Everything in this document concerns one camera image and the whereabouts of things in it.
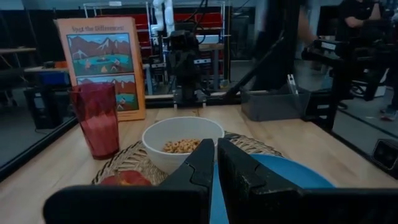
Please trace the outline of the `metal rack with red bins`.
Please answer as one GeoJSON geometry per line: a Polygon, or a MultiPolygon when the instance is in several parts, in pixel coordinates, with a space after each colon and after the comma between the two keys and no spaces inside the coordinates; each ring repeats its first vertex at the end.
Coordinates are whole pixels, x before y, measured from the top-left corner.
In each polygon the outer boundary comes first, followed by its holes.
{"type": "MultiPolygon", "coordinates": [[[[135,19],[149,94],[153,94],[156,86],[175,85],[166,69],[167,33],[162,31],[154,36],[150,31],[150,26],[156,23],[152,2],[108,0],[83,5],[86,17],[132,16],[135,19]]],[[[229,75],[231,8],[226,1],[214,0],[173,0],[173,8],[175,29],[192,31],[199,41],[197,63],[205,72],[204,83],[213,91],[220,90],[222,84],[228,82],[229,75]]]]}

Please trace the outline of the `black rig frame brace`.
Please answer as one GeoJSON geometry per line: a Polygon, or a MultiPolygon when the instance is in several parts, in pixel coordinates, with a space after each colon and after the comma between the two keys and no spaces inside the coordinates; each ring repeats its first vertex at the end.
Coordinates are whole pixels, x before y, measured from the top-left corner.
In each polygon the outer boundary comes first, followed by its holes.
{"type": "Polygon", "coordinates": [[[254,48],[254,67],[230,88],[230,97],[253,80],[253,91],[276,91],[287,83],[293,70],[297,46],[300,10],[307,0],[267,0],[263,29],[258,33],[254,48]]]}

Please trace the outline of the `clear plastic container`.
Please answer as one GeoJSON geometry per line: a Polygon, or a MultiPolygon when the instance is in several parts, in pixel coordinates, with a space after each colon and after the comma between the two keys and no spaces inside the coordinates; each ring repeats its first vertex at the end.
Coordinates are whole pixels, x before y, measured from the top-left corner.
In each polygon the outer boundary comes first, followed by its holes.
{"type": "Polygon", "coordinates": [[[311,92],[298,87],[298,94],[285,85],[276,91],[241,89],[241,111],[251,121],[300,119],[305,116],[311,92]]]}

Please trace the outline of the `person's shoe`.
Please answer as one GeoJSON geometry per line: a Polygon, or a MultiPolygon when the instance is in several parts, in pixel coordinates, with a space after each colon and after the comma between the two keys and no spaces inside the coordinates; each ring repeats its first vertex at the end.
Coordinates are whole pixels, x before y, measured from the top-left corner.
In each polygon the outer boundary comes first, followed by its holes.
{"type": "Polygon", "coordinates": [[[385,107],[380,109],[381,120],[383,121],[395,121],[398,115],[398,110],[392,109],[390,107],[385,107]]]}

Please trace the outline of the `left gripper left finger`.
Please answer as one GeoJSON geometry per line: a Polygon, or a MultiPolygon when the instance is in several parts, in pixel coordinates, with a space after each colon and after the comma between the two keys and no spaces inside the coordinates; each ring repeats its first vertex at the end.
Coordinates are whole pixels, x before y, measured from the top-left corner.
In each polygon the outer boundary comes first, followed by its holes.
{"type": "Polygon", "coordinates": [[[158,186],[66,187],[45,201],[45,224],[209,224],[214,156],[204,139],[158,186]]]}

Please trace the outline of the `brown cereal pieces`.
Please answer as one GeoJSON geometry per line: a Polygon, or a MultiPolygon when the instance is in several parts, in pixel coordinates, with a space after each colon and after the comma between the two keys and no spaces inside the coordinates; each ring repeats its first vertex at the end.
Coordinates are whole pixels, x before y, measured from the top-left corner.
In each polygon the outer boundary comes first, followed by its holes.
{"type": "Polygon", "coordinates": [[[193,152],[201,143],[199,139],[182,139],[179,141],[169,141],[165,143],[163,151],[174,154],[185,154],[193,152]]]}

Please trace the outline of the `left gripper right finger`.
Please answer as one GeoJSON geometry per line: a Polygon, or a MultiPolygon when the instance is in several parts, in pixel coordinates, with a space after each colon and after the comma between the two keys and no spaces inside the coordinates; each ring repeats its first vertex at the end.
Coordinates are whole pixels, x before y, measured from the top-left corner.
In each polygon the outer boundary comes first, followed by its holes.
{"type": "Polygon", "coordinates": [[[228,140],[217,155],[230,224],[398,224],[398,189],[303,189],[228,140]]]}

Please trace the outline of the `person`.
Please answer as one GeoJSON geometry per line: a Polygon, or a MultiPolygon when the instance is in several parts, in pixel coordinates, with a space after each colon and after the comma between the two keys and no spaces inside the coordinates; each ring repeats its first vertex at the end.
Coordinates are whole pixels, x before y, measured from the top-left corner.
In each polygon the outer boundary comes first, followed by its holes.
{"type": "Polygon", "coordinates": [[[358,37],[365,22],[381,19],[379,0],[343,0],[338,6],[336,40],[358,37]]]}

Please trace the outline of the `white ceramic bowl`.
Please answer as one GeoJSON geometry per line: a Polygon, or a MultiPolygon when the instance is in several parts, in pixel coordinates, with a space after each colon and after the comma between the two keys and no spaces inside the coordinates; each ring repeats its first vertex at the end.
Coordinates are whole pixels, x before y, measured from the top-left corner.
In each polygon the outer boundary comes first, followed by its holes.
{"type": "Polygon", "coordinates": [[[192,153],[174,154],[163,151],[165,143],[182,139],[212,139],[213,145],[225,136],[224,129],[216,122],[201,117],[184,116],[164,119],[147,128],[142,135],[150,161],[161,171],[171,174],[192,153]]]}

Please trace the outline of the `red translucent plastic cup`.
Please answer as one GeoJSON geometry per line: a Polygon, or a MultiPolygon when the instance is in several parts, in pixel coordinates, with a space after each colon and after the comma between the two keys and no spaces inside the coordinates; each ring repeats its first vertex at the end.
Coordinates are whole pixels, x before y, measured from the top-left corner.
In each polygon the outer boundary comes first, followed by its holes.
{"type": "Polygon", "coordinates": [[[118,112],[112,83],[86,83],[70,89],[71,103],[94,159],[119,152],[118,112]]]}

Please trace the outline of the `black floor box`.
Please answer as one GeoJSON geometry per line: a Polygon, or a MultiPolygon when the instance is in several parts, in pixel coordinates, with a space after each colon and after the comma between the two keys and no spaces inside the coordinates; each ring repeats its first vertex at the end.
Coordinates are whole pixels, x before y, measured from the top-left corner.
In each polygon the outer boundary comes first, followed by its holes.
{"type": "Polygon", "coordinates": [[[55,129],[74,116],[66,88],[35,87],[24,96],[36,129],[55,129]]]}

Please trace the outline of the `round woven straw placemat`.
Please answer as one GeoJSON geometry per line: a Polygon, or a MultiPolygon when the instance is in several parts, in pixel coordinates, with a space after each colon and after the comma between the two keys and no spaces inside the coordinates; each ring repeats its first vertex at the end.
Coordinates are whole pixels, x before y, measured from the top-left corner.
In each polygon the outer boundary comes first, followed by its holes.
{"type": "MultiPolygon", "coordinates": [[[[248,154],[265,154],[284,157],[283,153],[257,139],[228,131],[224,133],[224,137],[227,140],[248,154]]],[[[159,185],[168,177],[168,174],[158,169],[150,161],[144,150],[142,141],[138,141],[115,154],[97,172],[91,184],[100,184],[105,178],[112,176],[114,174],[113,171],[116,169],[118,171],[138,171],[149,180],[152,185],[159,185]]]]}

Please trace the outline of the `blue plate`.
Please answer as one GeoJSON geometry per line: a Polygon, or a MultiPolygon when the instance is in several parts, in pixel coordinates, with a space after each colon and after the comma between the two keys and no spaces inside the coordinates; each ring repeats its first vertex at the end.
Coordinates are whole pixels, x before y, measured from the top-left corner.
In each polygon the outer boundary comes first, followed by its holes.
{"type": "MultiPolygon", "coordinates": [[[[279,156],[251,154],[262,165],[304,189],[334,188],[322,175],[310,168],[279,156]]],[[[223,193],[221,190],[218,163],[215,162],[211,198],[210,224],[229,224],[223,193]]]]}

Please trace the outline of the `black table edge rail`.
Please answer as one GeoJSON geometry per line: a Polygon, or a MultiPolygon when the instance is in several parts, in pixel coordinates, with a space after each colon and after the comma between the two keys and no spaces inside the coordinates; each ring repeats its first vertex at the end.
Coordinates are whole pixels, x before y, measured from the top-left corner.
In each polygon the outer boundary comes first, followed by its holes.
{"type": "Polygon", "coordinates": [[[32,160],[36,155],[44,151],[48,146],[54,143],[56,140],[60,139],[63,135],[65,135],[69,130],[77,125],[77,118],[70,118],[64,124],[61,124],[59,127],[54,129],[52,132],[47,134],[41,140],[35,142],[33,145],[24,149],[22,152],[18,153],[18,155],[12,158],[9,162],[5,163],[3,166],[0,166],[0,183],[8,178],[10,175],[15,173],[22,166],[27,164],[30,160],[32,160]]]}

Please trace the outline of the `red yellow apple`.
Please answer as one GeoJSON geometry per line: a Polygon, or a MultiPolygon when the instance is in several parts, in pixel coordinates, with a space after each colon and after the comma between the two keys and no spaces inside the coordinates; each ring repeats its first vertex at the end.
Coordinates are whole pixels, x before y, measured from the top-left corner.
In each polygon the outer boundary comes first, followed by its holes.
{"type": "Polygon", "coordinates": [[[147,180],[140,172],[135,170],[118,171],[117,174],[104,178],[101,185],[137,185],[151,186],[151,182],[147,180]]]}

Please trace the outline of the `blue storage bin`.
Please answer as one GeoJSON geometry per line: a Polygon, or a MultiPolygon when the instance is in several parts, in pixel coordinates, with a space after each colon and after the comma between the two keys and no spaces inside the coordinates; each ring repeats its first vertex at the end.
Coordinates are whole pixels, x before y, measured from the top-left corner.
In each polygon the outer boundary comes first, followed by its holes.
{"type": "Polygon", "coordinates": [[[38,85],[70,86],[70,77],[67,72],[38,72],[36,74],[38,85]]]}

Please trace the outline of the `orange cereal box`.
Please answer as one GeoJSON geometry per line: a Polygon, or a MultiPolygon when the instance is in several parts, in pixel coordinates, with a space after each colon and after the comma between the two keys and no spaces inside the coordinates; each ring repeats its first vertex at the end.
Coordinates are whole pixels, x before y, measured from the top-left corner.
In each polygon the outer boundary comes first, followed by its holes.
{"type": "Polygon", "coordinates": [[[72,85],[112,83],[120,121],[146,117],[144,68],[133,17],[55,20],[72,85]]]}

